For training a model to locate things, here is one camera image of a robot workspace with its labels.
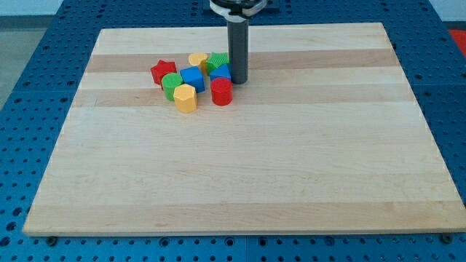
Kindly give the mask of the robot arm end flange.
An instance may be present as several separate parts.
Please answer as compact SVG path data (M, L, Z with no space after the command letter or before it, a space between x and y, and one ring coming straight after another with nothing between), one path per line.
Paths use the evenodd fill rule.
M247 20L267 6L267 0L210 0L209 7L227 20Z

